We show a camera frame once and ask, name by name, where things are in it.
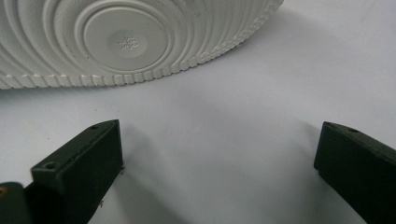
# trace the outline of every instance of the shoe sole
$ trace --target shoe sole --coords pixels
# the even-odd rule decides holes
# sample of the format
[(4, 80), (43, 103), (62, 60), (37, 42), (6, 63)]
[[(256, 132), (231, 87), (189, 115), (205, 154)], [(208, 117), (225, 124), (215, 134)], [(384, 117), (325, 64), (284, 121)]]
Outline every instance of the shoe sole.
[(3, 0), (0, 89), (135, 84), (206, 63), (283, 0)]

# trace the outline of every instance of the embossed logo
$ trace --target embossed logo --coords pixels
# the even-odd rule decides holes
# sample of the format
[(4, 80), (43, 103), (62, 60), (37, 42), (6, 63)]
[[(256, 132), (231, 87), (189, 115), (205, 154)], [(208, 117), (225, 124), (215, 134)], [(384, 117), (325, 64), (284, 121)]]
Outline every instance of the embossed logo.
[(121, 49), (133, 50), (137, 48), (139, 45), (137, 44), (136, 39), (133, 36), (124, 36), (121, 41), (117, 42)]

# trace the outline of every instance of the screw hole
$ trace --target screw hole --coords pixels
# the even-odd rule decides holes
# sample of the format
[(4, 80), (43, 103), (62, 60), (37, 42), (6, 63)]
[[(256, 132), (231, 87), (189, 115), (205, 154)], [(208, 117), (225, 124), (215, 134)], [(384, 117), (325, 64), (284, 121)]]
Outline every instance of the screw hole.
[(0, 198), (5, 196), (8, 192), (8, 188), (0, 187)]
[(348, 129), (350, 132), (352, 132), (352, 133), (358, 133), (359, 131), (358, 130), (355, 130), (355, 129)]
[(43, 167), (44, 167), (45, 169), (53, 170), (53, 169), (55, 169), (56, 164), (55, 164), (55, 162), (50, 161), (50, 162), (44, 164)]

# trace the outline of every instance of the ridged sole texture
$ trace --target ridged sole texture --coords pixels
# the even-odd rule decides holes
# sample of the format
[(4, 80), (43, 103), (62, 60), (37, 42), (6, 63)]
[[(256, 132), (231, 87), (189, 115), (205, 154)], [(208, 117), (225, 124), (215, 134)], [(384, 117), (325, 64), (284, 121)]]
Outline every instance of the ridged sole texture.
[(0, 89), (113, 86), (208, 62), (283, 0), (1, 0)]

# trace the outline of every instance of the white surface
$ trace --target white surface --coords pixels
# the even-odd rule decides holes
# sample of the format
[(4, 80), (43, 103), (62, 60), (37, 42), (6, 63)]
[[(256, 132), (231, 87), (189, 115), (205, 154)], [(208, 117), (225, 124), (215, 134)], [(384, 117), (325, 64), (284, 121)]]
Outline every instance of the white surface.
[(0, 179), (120, 119), (126, 173), (92, 224), (364, 223), (313, 168), (324, 120), (396, 147), (396, 2), (289, 0), (240, 48), (117, 88), (0, 91)]

